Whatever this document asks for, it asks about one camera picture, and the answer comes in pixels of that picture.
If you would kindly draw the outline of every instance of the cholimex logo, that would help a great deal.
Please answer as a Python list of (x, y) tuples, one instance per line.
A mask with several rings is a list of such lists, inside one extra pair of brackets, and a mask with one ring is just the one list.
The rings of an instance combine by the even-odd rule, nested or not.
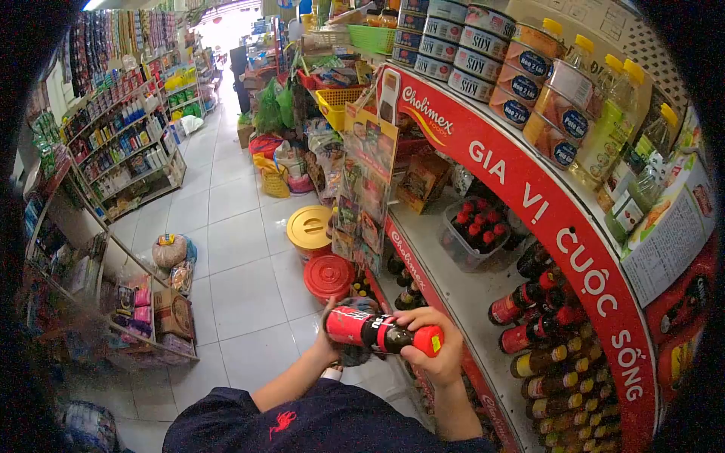
[(422, 100), (415, 98), (415, 90), (411, 87), (406, 86), (403, 88), (403, 101), (410, 104), (409, 106), (403, 106), (415, 119), (418, 120), (420, 126), (426, 130), (428, 135), (438, 145), (446, 146), (441, 142), (435, 133), (440, 135), (453, 135), (453, 122), (446, 120), (445, 117), (430, 107), (430, 101), (428, 97), (424, 97)]

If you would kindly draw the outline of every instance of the grocery store aisle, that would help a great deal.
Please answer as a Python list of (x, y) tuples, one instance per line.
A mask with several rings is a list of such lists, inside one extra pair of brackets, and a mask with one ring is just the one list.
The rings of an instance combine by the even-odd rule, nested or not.
[[(113, 231), (134, 253), (150, 256), (164, 232), (191, 237), (199, 251), (190, 299), (200, 361), (188, 367), (120, 373), (74, 383), (72, 397), (107, 407), (124, 446), (159, 452), (170, 422), (215, 386), (255, 391), (312, 345), (321, 306), (307, 291), (286, 237), (290, 214), (318, 204), (312, 193), (275, 199), (260, 189), (236, 140), (236, 96), (226, 96), (206, 125), (181, 144), (183, 188), (126, 215)], [(358, 385), (413, 416), (405, 384), (376, 358), (346, 369)]]

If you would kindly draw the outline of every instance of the green plastic basket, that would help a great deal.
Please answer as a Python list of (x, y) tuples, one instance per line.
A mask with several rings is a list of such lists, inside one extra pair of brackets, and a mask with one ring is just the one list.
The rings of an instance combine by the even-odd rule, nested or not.
[(394, 28), (348, 25), (347, 30), (350, 32), (350, 41), (353, 46), (375, 54), (390, 55), (393, 53)]

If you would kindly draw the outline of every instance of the red embroidered logo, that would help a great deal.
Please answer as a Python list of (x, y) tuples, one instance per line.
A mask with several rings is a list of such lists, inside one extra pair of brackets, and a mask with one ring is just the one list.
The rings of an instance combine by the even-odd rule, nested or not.
[(292, 420), (297, 418), (297, 414), (295, 412), (292, 412), (291, 410), (288, 410), (287, 412), (280, 412), (277, 414), (277, 424), (279, 426), (273, 426), (270, 428), (270, 440), (272, 440), (272, 432), (279, 432), (284, 431), (289, 427), (289, 424), (292, 423)]

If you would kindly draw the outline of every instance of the canned food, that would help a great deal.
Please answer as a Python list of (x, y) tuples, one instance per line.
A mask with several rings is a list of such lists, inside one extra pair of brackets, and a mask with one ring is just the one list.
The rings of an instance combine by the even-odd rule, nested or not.
[(534, 110), (577, 144), (581, 144), (589, 129), (594, 125), (594, 119), (589, 114), (580, 110), (569, 99), (548, 85), (544, 85)]
[(453, 66), (441, 60), (419, 54), (418, 59), (415, 61), (415, 71), (441, 82), (447, 82), (453, 71)]
[(418, 53), (441, 59), (446, 63), (452, 63), (456, 50), (458, 50), (458, 46), (453, 43), (423, 35), (423, 38), (420, 40)]
[(423, 30), (426, 35), (435, 36), (452, 43), (460, 41), (460, 34), (463, 32), (463, 26), (449, 20), (439, 19), (438, 17), (430, 17), (426, 20), (426, 28)]
[(480, 53), (467, 49), (465, 47), (459, 47), (456, 52), (453, 65), (458, 69), (465, 70), (471, 74), (485, 79), (485, 80), (496, 80), (501, 72), (501, 63), (481, 55)]
[(488, 104), (495, 85), (493, 82), (486, 82), (476, 78), (462, 70), (453, 68), (453, 73), (448, 79), (448, 86), (464, 96)]
[(511, 65), (503, 64), (501, 75), (496, 82), (498, 86), (515, 94), (521, 103), (533, 107), (536, 104), (543, 84), (528, 77), (524, 71), (520, 71)]
[(559, 40), (539, 28), (521, 22), (516, 23), (511, 39), (536, 49), (545, 57), (561, 58), (564, 55), (564, 45)]
[(519, 130), (523, 129), (531, 114), (529, 107), (521, 103), (518, 97), (500, 86), (494, 88), (489, 106), (502, 120)]
[(539, 82), (543, 82), (549, 75), (552, 61), (526, 44), (511, 41), (504, 63), (526, 72), (531, 78)]
[(402, 11), (417, 12), (425, 14), (428, 12), (428, 0), (400, 0), (400, 9)]
[(478, 28), (468, 26), (463, 28), (460, 45), (497, 60), (503, 60), (508, 51), (508, 41)]
[(461, 24), (465, 20), (466, 12), (468, 12), (467, 7), (448, 0), (431, 0), (431, 4), (428, 6), (428, 16)]
[(401, 11), (398, 14), (398, 28), (423, 32), (426, 26), (426, 16), (420, 16), (412, 12)]
[(584, 72), (563, 60), (555, 59), (546, 83), (594, 118), (599, 117), (604, 96)]
[(574, 162), (579, 146), (566, 139), (564, 134), (538, 112), (531, 112), (523, 137), (542, 156), (561, 169)]
[(395, 30), (395, 41), (393, 43), (417, 49), (421, 44), (422, 37), (422, 33), (407, 30), (405, 28), (398, 28)]
[(415, 49), (398, 45), (393, 46), (392, 59), (403, 66), (413, 67), (417, 57), (418, 51)]
[(465, 24), (511, 39), (516, 21), (495, 9), (474, 4), (468, 7)]

